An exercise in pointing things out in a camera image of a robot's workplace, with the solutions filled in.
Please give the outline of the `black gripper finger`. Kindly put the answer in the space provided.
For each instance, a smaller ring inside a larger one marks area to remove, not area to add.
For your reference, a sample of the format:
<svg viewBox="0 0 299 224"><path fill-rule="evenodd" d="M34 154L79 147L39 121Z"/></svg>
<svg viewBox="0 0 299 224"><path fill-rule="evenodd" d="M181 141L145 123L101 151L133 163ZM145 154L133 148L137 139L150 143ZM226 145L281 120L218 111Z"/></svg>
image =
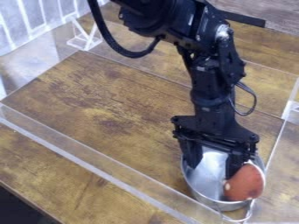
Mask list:
<svg viewBox="0 0 299 224"><path fill-rule="evenodd" d="M186 162L186 165L194 169L202 159L202 150L201 144L196 141L180 139L178 140L182 159Z"/></svg>
<svg viewBox="0 0 299 224"><path fill-rule="evenodd" d="M225 178L229 179L244 163L250 159L250 152L248 148L228 148L225 160Z"/></svg>

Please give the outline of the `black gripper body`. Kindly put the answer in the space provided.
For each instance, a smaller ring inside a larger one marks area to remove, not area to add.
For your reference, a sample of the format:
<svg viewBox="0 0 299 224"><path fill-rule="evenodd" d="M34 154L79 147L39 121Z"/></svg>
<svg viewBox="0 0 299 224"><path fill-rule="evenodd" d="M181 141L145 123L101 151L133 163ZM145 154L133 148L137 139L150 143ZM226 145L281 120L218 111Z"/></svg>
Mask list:
<svg viewBox="0 0 299 224"><path fill-rule="evenodd" d="M196 141L214 150L226 152L228 148L248 148L250 157L256 155L258 136L245 129L234 119L228 123L202 121L194 115L172 117L173 138Z"/></svg>

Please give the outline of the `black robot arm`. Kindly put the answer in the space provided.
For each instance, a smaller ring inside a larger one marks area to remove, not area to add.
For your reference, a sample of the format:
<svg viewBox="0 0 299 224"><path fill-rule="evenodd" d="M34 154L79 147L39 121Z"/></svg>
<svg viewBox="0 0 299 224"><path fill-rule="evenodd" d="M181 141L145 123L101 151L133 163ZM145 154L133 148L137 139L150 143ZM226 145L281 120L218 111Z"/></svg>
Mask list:
<svg viewBox="0 0 299 224"><path fill-rule="evenodd" d="M176 46L190 76L193 115L172 118L173 137L182 159L194 168L209 146L228 154L230 178L256 155L258 136L242 128L234 115L234 88L242 87L245 62L240 59L233 31L206 0L112 0L130 32Z"/></svg>

